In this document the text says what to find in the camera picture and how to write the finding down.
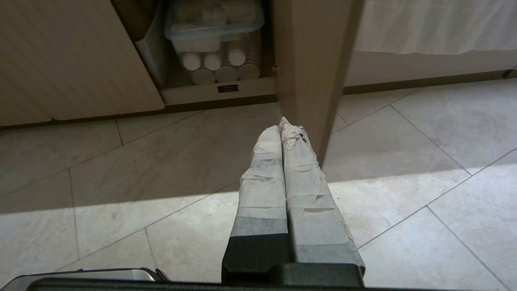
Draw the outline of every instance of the container lid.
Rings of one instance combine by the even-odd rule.
[[[259,0],[175,0],[169,4],[165,36],[203,36],[248,33],[264,24]]]

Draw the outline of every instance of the floor tile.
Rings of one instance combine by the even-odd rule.
[[[335,133],[338,130],[344,128],[345,126],[347,126],[347,123],[341,117],[339,117],[339,115],[336,114],[336,117],[334,118],[334,123],[332,124],[332,130],[330,132]]]
[[[341,97],[338,114],[351,124],[400,100],[420,88],[350,94]]]
[[[142,267],[155,269],[147,235],[143,229],[61,268],[60,271]]]
[[[68,170],[0,197],[0,286],[77,259]]]
[[[206,110],[71,168],[81,257],[239,180],[279,111]]]
[[[0,195],[120,145],[115,121],[0,132]]]
[[[147,228],[156,265],[171,280],[220,282],[239,202],[239,183]]]
[[[427,208],[359,253],[367,287],[506,290]]]
[[[323,172],[358,245],[469,177],[391,107],[332,134]]]
[[[430,208],[503,283],[517,290],[517,151],[433,202]]]
[[[190,117],[199,111],[159,114],[143,117],[117,119],[118,130],[123,143],[140,138],[170,124]]]
[[[517,147],[517,80],[424,88],[393,105],[470,173]]]

